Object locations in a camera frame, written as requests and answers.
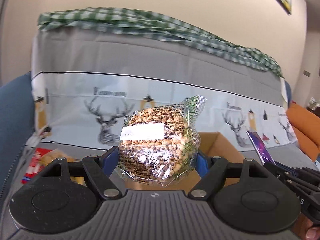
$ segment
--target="orange cushion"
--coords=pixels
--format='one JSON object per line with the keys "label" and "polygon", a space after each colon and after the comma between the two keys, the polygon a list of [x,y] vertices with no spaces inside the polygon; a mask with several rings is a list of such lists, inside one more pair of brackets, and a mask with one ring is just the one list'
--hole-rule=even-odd
{"label": "orange cushion", "polygon": [[287,116],[291,125],[320,146],[320,118],[297,104],[290,104]]}
{"label": "orange cushion", "polygon": [[295,128],[294,126],[292,126],[292,128],[299,141],[300,150],[314,162],[319,155],[319,148],[313,141],[311,141],[307,136],[305,136],[297,128]]}

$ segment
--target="deer print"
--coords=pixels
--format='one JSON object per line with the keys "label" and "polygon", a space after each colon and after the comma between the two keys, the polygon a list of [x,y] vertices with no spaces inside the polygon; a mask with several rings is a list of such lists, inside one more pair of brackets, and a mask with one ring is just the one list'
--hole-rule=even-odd
{"label": "deer print", "polygon": [[110,116],[109,120],[104,120],[103,115],[100,112],[100,106],[98,105],[97,108],[93,108],[92,104],[97,99],[95,97],[91,100],[90,103],[87,103],[87,101],[84,101],[84,104],[88,111],[96,116],[96,121],[101,125],[101,131],[99,134],[98,141],[102,144],[106,145],[114,145],[115,143],[119,142],[120,136],[116,134],[111,133],[111,127],[117,124],[117,119],[126,116],[128,113],[130,113],[134,107],[134,104],[132,106],[128,106],[126,102],[123,100],[124,103],[124,110],[122,112],[119,111],[119,107],[116,107],[116,114],[107,114]]}
{"label": "deer print", "polygon": [[235,127],[234,124],[231,122],[231,118],[228,116],[229,112],[230,112],[229,110],[226,111],[225,114],[222,114],[222,117],[223,117],[224,122],[226,124],[230,125],[231,130],[235,133],[238,145],[240,147],[245,147],[245,148],[251,147],[251,144],[249,144],[249,140],[246,138],[242,138],[240,136],[241,126],[245,122],[245,117],[243,116],[243,114],[241,114],[241,118],[238,118],[237,127]]}
{"label": "deer print", "polygon": [[294,140],[294,136],[292,135],[291,132],[289,132],[289,129],[290,129],[290,123],[287,121],[287,124],[286,126],[284,126],[281,121],[280,121],[280,118],[278,119],[279,121],[279,124],[282,126],[283,129],[285,129],[285,132],[287,133],[287,138],[289,141],[293,141]]}

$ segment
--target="snack package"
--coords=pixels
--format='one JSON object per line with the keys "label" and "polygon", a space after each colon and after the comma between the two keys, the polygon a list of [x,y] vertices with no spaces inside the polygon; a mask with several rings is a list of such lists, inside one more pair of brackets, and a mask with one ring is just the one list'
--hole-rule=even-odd
{"label": "snack package", "polygon": [[[52,162],[55,158],[58,157],[65,157],[68,162],[77,162],[79,160],[75,158],[71,158],[70,156],[66,155],[59,149],[50,150],[44,148],[36,148],[33,157],[29,163],[27,168],[26,174],[21,180],[22,184],[27,183],[31,180],[36,174],[38,174],[45,166],[47,166],[50,162]],[[71,177],[73,182],[78,184],[84,185],[84,178],[83,177]]]}
{"label": "snack package", "polygon": [[176,105],[135,111],[120,136],[117,172],[123,179],[167,186],[194,169],[200,137],[194,128],[206,99],[195,96]]}

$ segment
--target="green and white gingham fabric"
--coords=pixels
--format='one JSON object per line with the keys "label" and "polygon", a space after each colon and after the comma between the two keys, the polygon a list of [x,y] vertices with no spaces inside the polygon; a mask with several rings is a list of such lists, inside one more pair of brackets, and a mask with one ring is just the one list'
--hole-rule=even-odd
{"label": "green and white gingham fabric", "polygon": [[57,11],[42,13],[38,25],[42,31],[71,26],[178,42],[248,67],[272,71],[282,77],[278,63],[260,50],[235,45],[196,26],[156,12],[124,8]]}

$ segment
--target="beige wall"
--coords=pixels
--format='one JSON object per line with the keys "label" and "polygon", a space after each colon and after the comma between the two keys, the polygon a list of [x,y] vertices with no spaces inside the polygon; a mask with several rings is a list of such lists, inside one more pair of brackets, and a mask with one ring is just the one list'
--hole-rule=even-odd
{"label": "beige wall", "polygon": [[[320,32],[308,30],[301,70],[297,85],[293,92],[293,100],[301,106],[306,106],[311,97],[320,99]],[[310,72],[310,77],[303,71]]]}
{"label": "beige wall", "polygon": [[6,83],[30,69],[31,40],[40,12],[84,7],[124,7],[156,11],[197,25],[274,57],[295,86],[306,35],[305,0],[292,1],[288,15],[276,0],[9,0],[2,44]]}

